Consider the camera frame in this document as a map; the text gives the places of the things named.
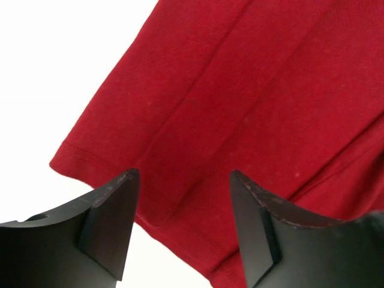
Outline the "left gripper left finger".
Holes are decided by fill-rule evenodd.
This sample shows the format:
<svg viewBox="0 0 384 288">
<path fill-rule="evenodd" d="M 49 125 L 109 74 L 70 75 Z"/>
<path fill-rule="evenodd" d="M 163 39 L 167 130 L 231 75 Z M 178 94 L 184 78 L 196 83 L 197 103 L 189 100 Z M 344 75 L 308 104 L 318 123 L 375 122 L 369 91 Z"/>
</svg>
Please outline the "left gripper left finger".
<svg viewBox="0 0 384 288">
<path fill-rule="evenodd" d="M 115 287 L 139 198 L 130 169 L 26 221 L 1 224 L 2 287 Z"/>
</svg>

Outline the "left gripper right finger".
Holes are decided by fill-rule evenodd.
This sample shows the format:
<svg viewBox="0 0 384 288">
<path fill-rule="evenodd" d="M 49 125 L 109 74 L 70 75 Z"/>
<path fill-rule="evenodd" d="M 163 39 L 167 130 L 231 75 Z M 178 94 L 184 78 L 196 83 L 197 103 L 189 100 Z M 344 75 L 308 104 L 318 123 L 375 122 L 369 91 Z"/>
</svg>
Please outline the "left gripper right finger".
<svg viewBox="0 0 384 288">
<path fill-rule="evenodd" d="M 383 286 L 383 212 L 350 221 L 324 217 L 237 170 L 230 197 L 248 287 Z"/>
</svg>

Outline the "dark red t shirt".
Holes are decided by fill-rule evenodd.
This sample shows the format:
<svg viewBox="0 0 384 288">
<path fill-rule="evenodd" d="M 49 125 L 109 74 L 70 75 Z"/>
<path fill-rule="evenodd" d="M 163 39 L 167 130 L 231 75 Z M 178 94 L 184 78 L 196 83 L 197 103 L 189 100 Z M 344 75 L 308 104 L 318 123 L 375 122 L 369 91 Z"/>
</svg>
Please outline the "dark red t shirt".
<svg viewBox="0 0 384 288">
<path fill-rule="evenodd" d="M 328 217 L 383 209 L 383 2 L 159 1 L 50 166 L 137 168 L 136 222 L 244 287 L 231 171 Z"/>
</svg>

